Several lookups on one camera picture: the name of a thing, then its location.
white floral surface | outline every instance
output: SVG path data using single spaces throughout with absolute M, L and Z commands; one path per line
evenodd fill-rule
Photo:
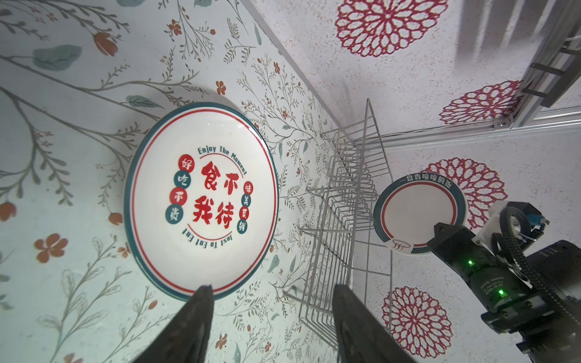
M 330 118 L 236 0 L 0 2 L 0 356 L 128 362 L 183 305 L 126 244 L 135 148 L 178 106 L 212 101 L 260 129 L 280 185 L 262 266 L 216 302 L 207 362 L 334 362 L 283 291 L 302 290 Z

metal rack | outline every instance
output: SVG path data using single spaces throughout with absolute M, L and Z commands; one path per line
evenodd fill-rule
M 321 137 L 335 148 L 329 162 L 327 186 L 308 190 L 320 198 L 321 208 L 316 228 L 300 229 L 314 237 L 303 297 L 285 295 L 300 302 L 299 320 L 337 349 L 331 306 L 333 288 L 336 284 L 352 287 L 353 270 L 363 271 L 364 303 L 367 303 L 368 274 L 381 274 L 369 271 L 373 207 L 378 197 L 373 180 L 387 175 L 393 182 L 393 177 L 369 99 L 365 106 L 365 119 L 327 131 Z M 365 269 L 353 267 L 356 243 L 368 245 Z M 391 296 L 392 268 L 389 274 L 381 275 L 389 277 Z

oval plate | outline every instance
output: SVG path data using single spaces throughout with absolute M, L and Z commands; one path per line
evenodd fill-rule
M 467 203 L 450 179 L 431 172 L 406 175 L 379 196 L 373 211 L 375 232 L 402 254 L 430 253 L 428 242 L 438 222 L 462 225 Z
M 254 125 L 218 103 L 180 107 L 145 135 L 125 185 L 125 229 L 145 275 L 187 300 L 216 299 L 256 271 L 277 221 L 272 156 Z

dish rack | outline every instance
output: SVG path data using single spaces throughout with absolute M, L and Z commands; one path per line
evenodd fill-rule
M 332 312 L 333 288 L 336 284 L 353 288 L 353 270 L 363 271 L 363 300 L 367 305 L 368 274 L 381 274 L 369 271 L 369 245 L 387 248 L 370 242 L 373 208 L 378 198 L 373 180 L 387 175 L 393 182 L 393 177 L 369 99 L 366 101 L 365 119 L 324 132 L 321 137 L 334 146 L 334 151 L 329 161 L 327 186 L 308 190 L 320 198 L 321 207 L 316 228 L 308 225 L 300 228 L 303 234 L 314 238 L 306 283 L 302 298 L 290 293 L 285 295 L 300 302 L 300 322 L 337 349 Z M 368 245 L 365 269 L 353 267 L 356 243 Z M 389 256 L 392 262 L 392 251 Z M 392 271 L 390 267 L 389 274 L 381 274 L 389 277 L 389 296 L 393 290 Z

plate with chinese text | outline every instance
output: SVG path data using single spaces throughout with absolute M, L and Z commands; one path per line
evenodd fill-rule
M 437 223 L 462 225 L 467 203 L 450 179 L 431 172 L 406 175 L 379 196 L 373 211 L 375 232 L 392 250 L 402 254 L 430 253 Z
M 125 229 L 145 275 L 187 300 L 236 290 L 268 250 L 278 211 L 272 156 L 252 123 L 218 103 L 180 107 L 141 142 L 125 185 Z

